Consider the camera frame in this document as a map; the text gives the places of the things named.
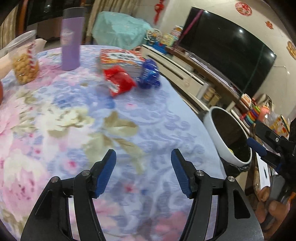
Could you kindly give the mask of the person's right hand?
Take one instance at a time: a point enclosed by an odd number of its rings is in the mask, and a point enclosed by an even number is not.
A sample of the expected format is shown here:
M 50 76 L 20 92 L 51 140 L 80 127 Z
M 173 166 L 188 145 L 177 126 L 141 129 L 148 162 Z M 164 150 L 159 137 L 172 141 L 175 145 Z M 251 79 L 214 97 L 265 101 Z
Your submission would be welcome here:
M 268 213 L 275 218 L 273 224 L 269 225 L 266 231 L 263 231 L 265 240 L 269 240 L 272 235 L 275 234 L 275 232 L 278 230 L 278 228 L 286 218 L 288 212 L 290 211 L 291 205 L 295 204 L 295 193 L 293 192 L 286 204 L 274 200 L 270 202 L 268 208 L 266 208 L 265 204 L 267 202 L 267 199 L 269 198 L 269 195 L 270 187 L 265 186 L 260 190 L 258 194 L 259 202 L 255 210 L 255 215 L 259 223 L 263 223 L 265 221 Z

